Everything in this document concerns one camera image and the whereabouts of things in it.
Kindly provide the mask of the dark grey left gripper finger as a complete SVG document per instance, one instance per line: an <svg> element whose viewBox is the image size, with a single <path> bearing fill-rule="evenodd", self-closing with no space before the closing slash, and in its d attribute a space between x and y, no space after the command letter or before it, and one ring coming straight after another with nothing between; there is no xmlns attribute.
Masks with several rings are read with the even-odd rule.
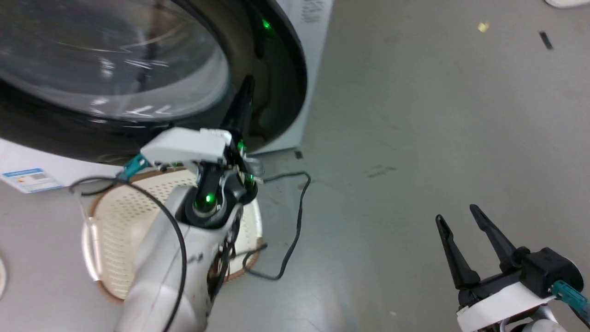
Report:
<svg viewBox="0 0 590 332"><path fill-rule="evenodd" d="M220 128L231 134L235 144L242 141L244 135L248 134L253 113L254 90L255 78L249 74L245 76L221 122Z"/></svg>

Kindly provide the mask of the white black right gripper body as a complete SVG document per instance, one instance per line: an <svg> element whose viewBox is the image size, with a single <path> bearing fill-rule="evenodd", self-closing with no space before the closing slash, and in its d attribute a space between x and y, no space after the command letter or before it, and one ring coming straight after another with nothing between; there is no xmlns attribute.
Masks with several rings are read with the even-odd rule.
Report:
<svg viewBox="0 0 590 332"><path fill-rule="evenodd" d="M519 282L520 273L497 275L470 289L459 290L457 321L461 332L509 332L507 326L524 319L513 332L558 332L558 322L547 304Z"/></svg>

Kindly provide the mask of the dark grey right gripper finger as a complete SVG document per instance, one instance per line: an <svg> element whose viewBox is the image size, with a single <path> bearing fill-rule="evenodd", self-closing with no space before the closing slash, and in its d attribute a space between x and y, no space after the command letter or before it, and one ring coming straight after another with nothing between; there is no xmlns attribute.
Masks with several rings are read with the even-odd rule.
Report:
<svg viewBox="0 0 590 332"><path fill-rule="evenodd" d="M479 229L487 235L500 261L499 267L502 273L509 273L518 269L520 265L514 261L513 255L516 252L516 247L512 242L508 240L478 205L470 204L469 208Z"/></svg>
<svg viewBox="0 0 590 332"><path fill-rule="evenodd" d="M480 275L472 270L454 241L454 234L442 215L436 216L436 226L448 262L453 283L457 290L470 289L481 281Z"/></svg>

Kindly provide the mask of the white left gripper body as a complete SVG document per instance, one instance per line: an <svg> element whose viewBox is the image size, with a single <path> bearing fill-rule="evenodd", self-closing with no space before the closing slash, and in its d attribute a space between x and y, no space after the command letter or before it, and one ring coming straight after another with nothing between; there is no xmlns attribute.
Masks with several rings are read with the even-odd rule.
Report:
<svg viewBox="0 0 590 332"><path fill-rule="evenodd" d="M153 166L188 162L226 165L226 149L232 143L227 130L171 128L141 147L140 154Z"/></svg>

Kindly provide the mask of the cream perforated laundry basket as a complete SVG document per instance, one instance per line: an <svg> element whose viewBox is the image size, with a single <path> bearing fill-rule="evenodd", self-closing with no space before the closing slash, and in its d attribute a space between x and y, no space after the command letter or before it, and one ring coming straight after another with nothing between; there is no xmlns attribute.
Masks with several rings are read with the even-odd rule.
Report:
<svg viewBox="0 0 590 332"><path fill-rule="evenodd" d="M147 231L159 212L158 206L143 194L128 187L117 187L100 194L89 210L82 229L82 253L87 272L103 296L122 304L134 278L133 260ZM244 275L259 258L254 254L244 262L248 251L263 245L263 223L257 201L245 206L236 256L230 261L226 281Z"/></svg>

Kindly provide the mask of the blue energy label sticker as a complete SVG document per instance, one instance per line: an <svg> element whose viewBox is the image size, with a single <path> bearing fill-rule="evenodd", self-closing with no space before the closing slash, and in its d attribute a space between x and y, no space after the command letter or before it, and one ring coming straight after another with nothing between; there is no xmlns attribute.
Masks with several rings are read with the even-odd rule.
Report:
<svg viewBox="0 0 590 332"><path fill-rule="evenodd" d="M61 183L41 168L0 173L0 179L26 194L63 188Z"/></svg>

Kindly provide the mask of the white object at floor edge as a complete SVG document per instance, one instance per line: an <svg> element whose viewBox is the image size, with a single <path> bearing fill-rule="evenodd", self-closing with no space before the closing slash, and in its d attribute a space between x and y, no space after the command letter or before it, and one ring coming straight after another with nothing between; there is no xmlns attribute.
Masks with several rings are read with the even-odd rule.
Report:
<svg viewBox="0 0 590 332"><path fill-rule="evenodd" d="M590 5L590 0L544 0L544 2L558 9L570 9Z"/></svg>

